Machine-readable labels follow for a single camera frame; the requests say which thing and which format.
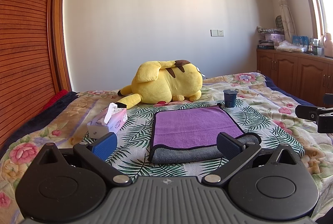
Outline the purple grey microfiber towel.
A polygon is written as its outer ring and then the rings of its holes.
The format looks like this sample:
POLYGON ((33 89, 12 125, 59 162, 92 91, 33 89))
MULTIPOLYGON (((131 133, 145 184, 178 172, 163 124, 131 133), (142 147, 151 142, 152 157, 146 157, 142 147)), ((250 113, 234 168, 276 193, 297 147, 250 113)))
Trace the purple grey microfiber towel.
POLYGON ((217 136, 246 134, 220 106, 161 111, 154 115, 148 161, 182 164, 223 157, 217 136))

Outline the pink tissue box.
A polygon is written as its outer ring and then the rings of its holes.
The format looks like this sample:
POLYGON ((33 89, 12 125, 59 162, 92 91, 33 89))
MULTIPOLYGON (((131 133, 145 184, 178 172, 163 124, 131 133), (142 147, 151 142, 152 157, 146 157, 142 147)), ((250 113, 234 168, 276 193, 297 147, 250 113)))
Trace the pink tissue box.
POLYGON ((99 139, 108 133, 117 133, 126 123, 128 116, 126 108, 110 103, 103 111, 87 123, 89 137, 99 139))

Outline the wooden low cabinet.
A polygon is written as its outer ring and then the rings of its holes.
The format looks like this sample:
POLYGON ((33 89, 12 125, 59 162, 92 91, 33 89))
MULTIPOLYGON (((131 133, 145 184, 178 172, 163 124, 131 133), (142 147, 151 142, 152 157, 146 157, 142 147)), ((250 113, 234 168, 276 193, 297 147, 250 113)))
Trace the wooden low cabinet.
POLYGON ((257 71, 287 93, 316 106, 332 93, 332 59, 303 53, 257 50, 257 71))

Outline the floral bed quilt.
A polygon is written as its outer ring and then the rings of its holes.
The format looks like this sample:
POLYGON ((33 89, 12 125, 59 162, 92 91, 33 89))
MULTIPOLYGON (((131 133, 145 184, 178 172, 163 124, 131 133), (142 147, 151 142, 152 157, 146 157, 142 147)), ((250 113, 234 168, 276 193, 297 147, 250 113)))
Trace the floral bed quilt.
MULTIPOLYGON (((216 149, 217 134, 254 133, 263 148, 289 144, 319 189, 312 215, 332 223, 332 134, 299 119, 297 105, 308 105, 260 73, 239 73, 205 80, 196 102, 140 104, 127 112, 117 133, 117 148, 107 158, 130 178, 202 177, 226 163, 216 149)), ((1 150, 1 223, 19 223, 15 190, 39 150, 48 142, 71 148, 89 142, 87 125, 111 102, 114 91, 71 92, 19 128, 1 150)))

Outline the dark blue cup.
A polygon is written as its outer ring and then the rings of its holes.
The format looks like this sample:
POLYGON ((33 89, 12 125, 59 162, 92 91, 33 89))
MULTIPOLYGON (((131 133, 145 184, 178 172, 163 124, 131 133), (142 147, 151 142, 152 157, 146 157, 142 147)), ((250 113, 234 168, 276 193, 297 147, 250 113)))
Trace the dark blue cup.
POLYGON ((238 94, 238 91, 236 89, 224 90, 225 107, 227 107, 227 108, 235 107, 237 94, 238 94))

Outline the dark blue blanket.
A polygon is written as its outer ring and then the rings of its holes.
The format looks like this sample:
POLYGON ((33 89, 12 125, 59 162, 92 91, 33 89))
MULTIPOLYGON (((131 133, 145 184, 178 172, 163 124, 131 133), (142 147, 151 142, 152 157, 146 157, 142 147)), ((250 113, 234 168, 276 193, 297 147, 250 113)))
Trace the dark blue blanket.
POLYGON ((13 134, 7 138, 5 143, 1 146, 1 157, 6 153, 9 149, 9 146, 16 142, 18 139, 23 136, 35 132, 37 130, 41 130, 50 122, 52 122, 61 112, 63 112, 67 106, 78 98, 76 92, 68 92, 67 95, 59 99, 54 105, 46 109, 45 111, 41 111, 35 117, 31 118, 29 121, 24 123, 20 128, 15 130, 13 134))

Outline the red cloth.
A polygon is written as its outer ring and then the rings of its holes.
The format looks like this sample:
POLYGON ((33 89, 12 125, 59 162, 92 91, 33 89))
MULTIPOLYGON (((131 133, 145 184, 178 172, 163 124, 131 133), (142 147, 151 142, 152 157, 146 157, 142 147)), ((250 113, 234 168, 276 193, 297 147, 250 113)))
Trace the red cloth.
POLYGON ((66 89, 63 89, 61 91, 59 91, 57 94, 55 94, 43 107, 43 109, 41 110, 42 112, 45 111, 46 109, 48 109, 49 107, 51 107, 52 105, 54 105, 59 99, 61 99, 62 97, 64 97, 65 95, 68 94, 68 91, 66 89))

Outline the pink bottle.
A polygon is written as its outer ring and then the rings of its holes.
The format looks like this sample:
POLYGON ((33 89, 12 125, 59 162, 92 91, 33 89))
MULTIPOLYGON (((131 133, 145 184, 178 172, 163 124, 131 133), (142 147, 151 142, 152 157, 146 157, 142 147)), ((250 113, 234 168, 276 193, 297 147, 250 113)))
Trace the pink bottle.
POLYGON ((324 56, 328 58, 333 58, 333 41, 330 33, 325 34, 325 42, 324 42, 324 56))

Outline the blue white box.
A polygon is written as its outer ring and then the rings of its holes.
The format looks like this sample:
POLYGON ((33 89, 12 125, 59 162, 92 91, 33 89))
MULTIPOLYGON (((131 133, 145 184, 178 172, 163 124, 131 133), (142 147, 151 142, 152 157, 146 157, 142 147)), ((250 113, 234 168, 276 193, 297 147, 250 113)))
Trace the blue white box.
POLYGON ((292 44, 296 46, 307 47, 309 45, 308 36, 295 36, 292 37, 292 44))

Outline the folded light cloth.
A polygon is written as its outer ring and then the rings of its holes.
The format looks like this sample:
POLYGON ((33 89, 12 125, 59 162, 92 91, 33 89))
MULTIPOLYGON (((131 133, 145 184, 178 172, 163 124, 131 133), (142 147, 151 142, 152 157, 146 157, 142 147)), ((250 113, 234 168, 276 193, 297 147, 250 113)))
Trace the folded light cloth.
POLYGON ((278 46, 275 47, 276 51, 285 51, 291 53, 304 53, 307 51, 306 47, 301 45, 294 45, 286 40, 279 42, 278 46))

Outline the yellow pikachu plush toy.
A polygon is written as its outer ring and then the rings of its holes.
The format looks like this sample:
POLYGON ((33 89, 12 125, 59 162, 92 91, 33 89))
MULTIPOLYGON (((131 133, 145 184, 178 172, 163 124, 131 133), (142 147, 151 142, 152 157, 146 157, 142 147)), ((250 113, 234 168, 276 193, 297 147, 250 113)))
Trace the yellow pikachu plush toy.
POLYGON ((130 109, 139 103, 191 102, 201 98, 203 76, 186 60, 148 61, 140 65, 132 83, 118 91, 118 107, 130 109))

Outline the pink storage box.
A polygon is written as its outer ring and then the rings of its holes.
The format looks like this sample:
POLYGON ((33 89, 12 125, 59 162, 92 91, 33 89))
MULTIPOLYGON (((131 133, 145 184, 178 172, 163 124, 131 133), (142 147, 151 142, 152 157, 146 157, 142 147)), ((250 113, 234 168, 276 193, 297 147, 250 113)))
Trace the pink storage box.
POLYGON ((284 34, 265 34, 266 40, 271 40, 274 42, 282 42, 285 40, 284 34))

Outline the wooden wardrobe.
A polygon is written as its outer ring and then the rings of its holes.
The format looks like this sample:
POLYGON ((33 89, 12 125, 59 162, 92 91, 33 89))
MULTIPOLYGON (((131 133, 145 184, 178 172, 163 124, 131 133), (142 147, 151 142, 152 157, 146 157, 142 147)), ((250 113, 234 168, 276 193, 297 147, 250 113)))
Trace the wooden wardrobe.
POLYGON ((1 146, 60 90, 54 0, 1 0, 1 146))

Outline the white wall switch socket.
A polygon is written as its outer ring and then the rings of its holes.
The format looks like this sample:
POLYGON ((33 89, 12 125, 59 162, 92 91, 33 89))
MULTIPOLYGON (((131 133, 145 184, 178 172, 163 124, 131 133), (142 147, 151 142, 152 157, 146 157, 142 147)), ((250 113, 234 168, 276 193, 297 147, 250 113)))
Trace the white wall switch socket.
POLYGON ((224 30, 211 29, 210 32, 212 37, 224 37, 224 30))

